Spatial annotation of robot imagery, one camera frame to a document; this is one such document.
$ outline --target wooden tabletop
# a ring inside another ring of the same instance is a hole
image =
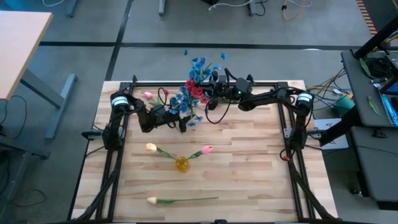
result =
[[[44,32],[49,12],[0,11],[0,100],[9,100]]]
[[[103,85],[95,118],[95,124],[99,127],[104,127],[109,121],[109,96],[118,90],[119,84],[120,82],[105,82]],[[305,88],[303,81],[291,81],[289,86]],[[178,91],[176,87],[165,89],[171,95]],[[134,89],[133,95],[142,98],[144,91],[157,94],[156,87],[140,87]],[[269,88],[253,88],[253,93],[264,91],[269,91]],[[210,119],[219,119],[225,109],[226,105],[219,105],[210,111]],[[197,113],[203,115],[204,112],[198,110]],[[190,170],[181,173],[175,168],[173,160],[146,152],[144,148],[148,142],[174,156],[189,156],[205,145],[212,145],[214,150],[207,156],[191,160]],[[307,144],[318,146],[310,138]],[[92,141],[88,152],[102,145],[102,140]],[[250,112],[240,111],[236,105],[231,105],[221,123],[210,124],[204,119],[196,127],[187,128],[183,134],[166,125],[150,133],[142,133],[134,114],[129,120],[126,133],[114,221],[297,221],[289,169],[287,163],[279,158],[283,148],[276,104],[259,106]],[[321,204],[337,216],[322,152],[306,147],[303,156],[310,188]],[[86,158],[72,218],[81,215],[98,193],[105,158],[104,149]],[[146,201],[147,197],[219,199],[155,206]],[[307,214],[303,192],[300,193],[300,198],[304,213]]]

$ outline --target white label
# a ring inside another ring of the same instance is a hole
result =
[[[120,103],[129,104],[129,103],[127,102],[127,98],[124,97],[124,96],[116,97],[115,99],[112,100],[111,103],[112,103],[112,105],[114,105],[114,106],[116,106],[116,105],[118,105],[118,104],[120,104]]]
[[[305,100],[305,101],[307,101],[307,102],[309,102],[309,101],[310,101],[310,99],[309,99],[309,98],[307,98],[307,97],[304,97],[304,96],[300,96],[300,97],[298,97],[298,98],[297,98],[297,100]]]
[[[300,97],[307,97],[307,98],[309,98],[310,100],[312,99],[312,96],[311,95],[309,95],[309,94],[306,94],[306,93],[300,93],[300,94],[298,94],[298,97],[300,98]]]

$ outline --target flower bouquet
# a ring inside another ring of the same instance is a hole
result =
[[[207,155],[213,150],[213,146],[203,146],[201,151],[197,151],[196,153],[192,154],[190,157],[186,158],[184,156],[174,158],[170,153],[159,149],[155,144],[148,143],[146,144],[146,151],[151,152],[151,153],[156,153],[158,152],[159,154],[163,155],[166,158],[174,159],[175,160],[175,166],[180,172],[186,172],[190,168],[189,160],[190,159],[196,159],[197,157],[201,155]]]
[[[226,55],[221,53],[221,58],[226,60]],[[211,77],[214,71],[220,70],[221,67],[215,65],[211,67],[212,63],[206,66],[206,58],[194,58],[192,59],[192,68],[189,71],[189,79],[185,82],[184,86],[181,86],[178,93],[170,98],[170,108],[169,111],[172,114],[188,114],[191,119],[187,123],[188,127],[194,127],[195,121],[201,122],[203,120],[202,116],[198,116],[195,112],[196,109],[204,110],[200,108],[200,103],[207,104],[210,99],[204,94],[203,88],[200,86],[205,80]],[[169,95],[167,90],[164,90],[165,96]],[[149,92],[144,93],[144,97],[147,100],[152,100],[149,102],[152,106],[162,105],[162,100],[159,98],[154,99],[152,94]]]

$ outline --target metal table leg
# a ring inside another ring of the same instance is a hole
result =
[[[46,149],[37,149],[34,146],[23,146],[17,141],[0,136],[0,146],[4,147],[2,150],[17,150],[21,152],[29,152],[35,156],[39,156],[41,159],[48,159],[50,151]]]
[[[166,4],[166,0],[159,0],[159,15],[164,15],[164,6]]]
[[[50,126],[45,133],[46,139],[53,139],[55,137],[58,123],[60,122],[63,109],[65,109],[70,90],[72,89],[75,80],[76,75],[70,74],[65,85],[63,86],[61,94],[58,94],[55,90],[50,88],[29,70],[26,70],[24,76],[21,78],[22,84],[24,84],[27,88],[30,88],[33,92],[41,96],[56,108],[50,120]]]
[[[250,2],[250,16],[256,15],[256,0]]]
[[[75,16],[75,9],[77,6],[78,0],[70,0],[69,5],[67,7],[67,16],[73,17]]]
[[[10,179],[9,182],[9,190],[6,191],[8,194],[7,196],[4,197],[4,200],[0,200],[0,220],[7,220],[7,217],[9,216],[9,202],[11,202],[15,194],[18,191],[19,185],[22,182],[22,178],[24,177],[25,171],[29,165],[30,158],[32,157],[32,154],[29,152],[25,152],[22,155],[24,158],[22,159],[21,166],[19,167],[17,171],[17,175],[15,176],[14,179]]]

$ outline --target pink tulip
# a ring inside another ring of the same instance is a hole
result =
[[[203,155],[207,155],[207,154],[209,154],[212,150],[213,150],[213,146],[204,146],[204,147],[201,149],[201,153],[203,153]]]
[[[146,91],[146,92],[144,92],[144,97],[147,100],[151,100],[151,99],[153,99],[154,96],[150,92]]]

